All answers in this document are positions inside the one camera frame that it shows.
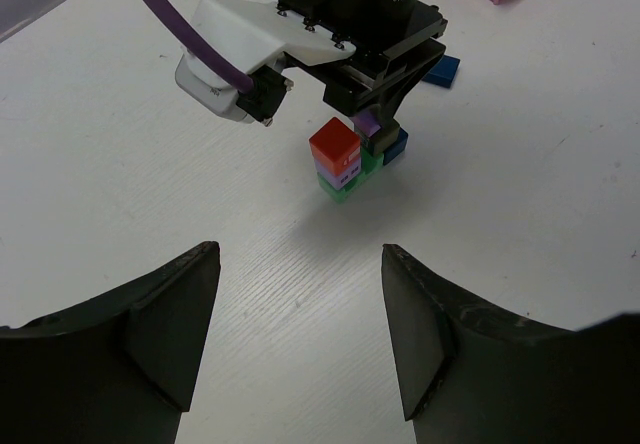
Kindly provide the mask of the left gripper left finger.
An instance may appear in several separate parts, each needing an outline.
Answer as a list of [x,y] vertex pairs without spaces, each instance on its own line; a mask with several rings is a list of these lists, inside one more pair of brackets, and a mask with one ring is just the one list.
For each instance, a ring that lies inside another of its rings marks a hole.
[[205,241],[72,307],[1,330],[5,443],[172,443],[220,277]]

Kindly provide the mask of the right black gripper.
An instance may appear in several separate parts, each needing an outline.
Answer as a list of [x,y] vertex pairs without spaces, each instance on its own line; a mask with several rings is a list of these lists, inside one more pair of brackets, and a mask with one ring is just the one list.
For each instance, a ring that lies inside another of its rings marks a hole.
[[419,0],[278,0],[277,8],[301,14],[309,30],[321,25],[335,42],[356,46],[343,61],[307,66],[287,57],[286,64],[324,83],[324,102],[345,116],[374,106],[382,128],[445,51],[438,40],[447,20]]

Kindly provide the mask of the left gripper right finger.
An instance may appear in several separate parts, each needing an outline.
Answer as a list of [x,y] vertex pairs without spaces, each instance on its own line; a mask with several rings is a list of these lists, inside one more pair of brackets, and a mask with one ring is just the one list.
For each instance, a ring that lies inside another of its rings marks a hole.
[[396,244],[382,289],[404,417],[420,443],[635,443],[639,317],[572,331],[501,308]]

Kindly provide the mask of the olive grey cube block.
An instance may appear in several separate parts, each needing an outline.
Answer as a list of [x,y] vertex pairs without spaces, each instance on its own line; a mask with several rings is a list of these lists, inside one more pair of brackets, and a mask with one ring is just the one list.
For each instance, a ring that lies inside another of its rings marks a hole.
[[392,144],[396,142],[399,136],[400,125],[397,121],[392,120],[388,124],[382,126],[374,133],[368,141],[367,150],[373,156],[377,157],[383,154]]

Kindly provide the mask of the small dark blue cube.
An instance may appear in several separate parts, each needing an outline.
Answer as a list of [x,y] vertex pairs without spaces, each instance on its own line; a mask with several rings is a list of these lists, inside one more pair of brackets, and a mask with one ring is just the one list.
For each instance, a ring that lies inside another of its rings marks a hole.
[[396,141],[384,151],[384,166],[389,165],[405,151],[407,141],[408,133],[403,128],[400,128]]

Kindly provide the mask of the purple cube block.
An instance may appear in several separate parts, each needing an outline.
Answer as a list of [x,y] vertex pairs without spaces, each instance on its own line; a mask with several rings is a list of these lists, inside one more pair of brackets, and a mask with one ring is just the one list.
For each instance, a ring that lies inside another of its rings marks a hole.
[[352,161],[338,174],[333,174],[319,160],[314,160],[316,172],[335,190],[343,189],[348,183],[355,179],[361,171],[361,159]]
[[380,129],[379,118],[374,111],[365,110],[351,118],[354,124],[354,131],[361,138],[370,138]]

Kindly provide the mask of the green ridged block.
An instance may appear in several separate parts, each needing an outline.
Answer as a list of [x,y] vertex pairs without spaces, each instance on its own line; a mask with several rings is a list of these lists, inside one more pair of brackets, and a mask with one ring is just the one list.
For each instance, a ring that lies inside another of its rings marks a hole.
[[338,182],[338,178],[329,173],[321,164],[316,164],[316,176],[320,187],[336,202],[344,202],[355,190],[369,180],[383,167],[384,155],[372,157],[368,151],[361,150],[358,171],[350,176],[344,173],[345,180]]

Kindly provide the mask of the red cube block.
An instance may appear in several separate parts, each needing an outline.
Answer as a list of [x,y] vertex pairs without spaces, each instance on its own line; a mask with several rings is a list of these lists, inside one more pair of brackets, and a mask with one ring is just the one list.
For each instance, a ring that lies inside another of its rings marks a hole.
[[360,158],[360,138],[339,118],[332,118],[309,139],[312,156],[333,174]]

